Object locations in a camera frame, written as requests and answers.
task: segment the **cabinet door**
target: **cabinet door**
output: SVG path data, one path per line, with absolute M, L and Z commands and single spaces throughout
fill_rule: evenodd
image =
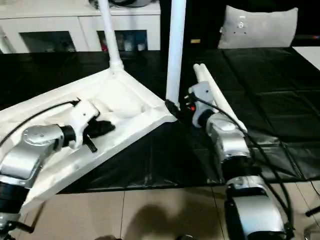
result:
M 79 19 L 89 51 L 104 51 L 107 46 L 102 17 Z M 116 15 L 111 19 L 119 51 L 160 50 L 160 15 Z
M 78 17 L 2 19 L 0 25 L 16 53 L 88 51 Z

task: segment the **table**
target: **table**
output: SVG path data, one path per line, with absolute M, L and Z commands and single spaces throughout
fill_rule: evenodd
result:
M 167 56 L 121 56 L 125 69 L 165 97 Z M 108 67 L 102 52 L 0 55 L 1 109 Z M 262 145 L 285 182 L 320 179 L 320 72 L 292 48 L 216 49 L 184 55 L 180 96 L 205 63 L 238 118 Z M 166 123 L 89 172 L 62 193 L 181 188 L 223 183 L 200 129 Z M 256 153 L 259 162 L 263 160 Z M 274 181 L 267 168 L 264 175 Z

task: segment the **white cabinet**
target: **white cabinet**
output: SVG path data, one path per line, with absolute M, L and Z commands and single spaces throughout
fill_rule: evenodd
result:
M 1 19 L 0 24 L 16 53 L 88 51 L 76 16 Z
M 147 50 L 160 50 L 160 15 L 113 15 L 111 19 L 118 45 L 126 41 L 118 36 L 126 38 L 129 35 L 131 38 L 145 38 Z M 102 17 L 82 16 L 79 20 L 89 51 L 101 51 L 104 48 Z
M 113 6 L 110 12 L 120 51 L 130 44 L 135 44 L 132 49 L 160 50 L 159 1 Z M 15 0 L 0 6 L 0 28 L 16 53 L 107 50 L 100 11 L 88 0 Z

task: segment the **white fabric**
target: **white fabric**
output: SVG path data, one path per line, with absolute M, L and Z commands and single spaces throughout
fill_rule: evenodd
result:
M 95 153 L 87 146 L 78 150 L 65 147 L 48 159 L 22 206 L 22 214 L 48 200 L 161 124 L 176 120 L 162 99 L 124 70 L 112 74 L 110 69 L 106 69 L 0 111 L 0 139 L 34 113 L 54 104 L 76 100 L 77 97 L 94 104 L 100 111 L 98 120 L 111 121 L 115 130 L 92 139 L 98 149 Z M 0 160 L 20 141 L 24 129 L 34 125 L 63 126 L 70 108 L 71 105 L 57 107 L 25 124 L 0 148 Z
M 298 8 L 248 12 L 226 6 L 220 49 L 289 47 L 296 33 Z

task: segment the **shelf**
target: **shelf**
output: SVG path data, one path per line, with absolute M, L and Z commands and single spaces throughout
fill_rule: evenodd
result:
M 143 7 L 111 7 L 112 16 L 160 15 L 159 1 Z M 100 16 L 87 0 L 17 0 L 13 4 L 0 5 L 0 19 Z

